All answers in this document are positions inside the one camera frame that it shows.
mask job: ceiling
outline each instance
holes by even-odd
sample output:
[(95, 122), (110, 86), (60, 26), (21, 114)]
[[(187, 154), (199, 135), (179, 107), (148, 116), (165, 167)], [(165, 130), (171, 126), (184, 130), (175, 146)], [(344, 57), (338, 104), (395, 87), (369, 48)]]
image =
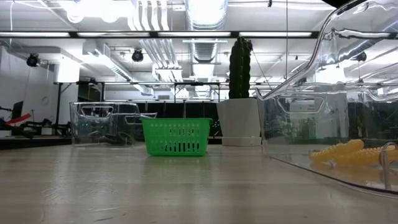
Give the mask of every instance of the ceiling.
[[(12, 1), (0, 0), (0, 30), (10, 30), (10, 9)], [(72, 1), (63, 1), (63, 5)], [(48, 7), (60, 7), (57, 1), (44, 1)], [(64, 9), (42, 9), (43, 4), (31, 1), (16, 1), (12, 6), (13, 30), (39, 31), (99, 31), (99, 30), (130, 30), (127, 25), (129, 12), (126, 5), (129, 1), (114, 1), (116, 12), (120, 18), (114, 23), (106, 23), (99, 17), (85, 17), (80, 23), (68, 21)], [(184, 1), (169, 0), (168, 23), (172, 30), (186, 30)], [(327, 15), (333, 7), (321, 0), (289, 0), (288, 7), (283, 0), (273, 0), (272, 7), (267, 1), (229, 0), (226, 11), (225, 30), (247, 31), (317, 31), (320, 30)], [(195, 78), (192, 73), (192, 59), (188, 44), (183, 39), (173, 39), (174, 50), (178, 63), (182, 67), (183, 78)], [(225, 39), (220, 44), (215, 59), (213, 80), (224, 82), (229, 70), (229, 55), (234, 44), (233, 39)], [(284, 75), (295, 67), (309, 60), (315, 47), (315, 39), (251, 39), (254, 52), (251, 56), (251, 81), (270, 82), (284, 81)], [(73, 55), (82, 64), (80, 75), (95, 77), (98, 81), (115, 81), (115, 74), (101, 63), (90, 60), (83, 54), (85, 39), (14, 39), (12, 47), (48, 46), (59, 47)], [(155, 81), (150, 75), (153, 62), (144, 52), (142, 62), (133, 62), (131, 55), (135, 48), (141, 48), (139, 39), (97, 39), (98, 43), (106, 43), (111, 49), (111, 58), (119, 62), (137, 81)]]

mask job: cactus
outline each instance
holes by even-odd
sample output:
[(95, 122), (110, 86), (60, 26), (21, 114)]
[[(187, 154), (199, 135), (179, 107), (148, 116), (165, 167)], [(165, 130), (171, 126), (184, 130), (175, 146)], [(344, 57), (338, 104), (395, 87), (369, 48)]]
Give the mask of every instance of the cactus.
[(238, 37), (229, 58), (229, 98), (248, 98), (251, 42)]

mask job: security camera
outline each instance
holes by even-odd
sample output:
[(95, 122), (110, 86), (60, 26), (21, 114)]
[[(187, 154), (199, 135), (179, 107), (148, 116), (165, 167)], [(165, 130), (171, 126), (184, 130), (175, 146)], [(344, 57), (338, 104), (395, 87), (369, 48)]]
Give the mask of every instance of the security camera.
[(134, 62), (141, 62), (144, 59), (144, 55), (142, 54), (142, 49), (134, 49), (134, 53), (132, 54), (131, 59)]
[(38, 54), (30, 54), (30, 56), (26, 60), (26, 64), (29, 67), (38, 67), (40, 66), (40, 59)]

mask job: red object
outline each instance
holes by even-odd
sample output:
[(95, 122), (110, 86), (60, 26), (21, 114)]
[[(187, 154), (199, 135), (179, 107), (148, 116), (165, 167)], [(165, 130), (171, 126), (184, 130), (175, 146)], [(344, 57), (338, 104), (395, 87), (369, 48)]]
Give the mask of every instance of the red object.
[(31, 117), (30, 114), (25, 114), (24, 116), (20, 116), (19, 118), (16, 118), (16, 119), (12, 119), (12, 120), (10, 120), (10, 121), (7, 121), (6, 124), (8, 124), (8, 125), (10, 125), (10, 124), (15, 124), (15, 123), (24, 121), (24, 120), (26, 120), (26, 119), (28, 119), (28, 118), (30, 118), (30, 117)]

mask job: green plastic basket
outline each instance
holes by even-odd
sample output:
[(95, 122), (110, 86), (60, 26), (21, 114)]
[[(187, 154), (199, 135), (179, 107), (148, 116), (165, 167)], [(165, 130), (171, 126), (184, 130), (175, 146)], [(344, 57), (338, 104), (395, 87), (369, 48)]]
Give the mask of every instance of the green plastic basket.
[(210, 118), (144, 118), (147, 152), (153, 156), (204, 156)]

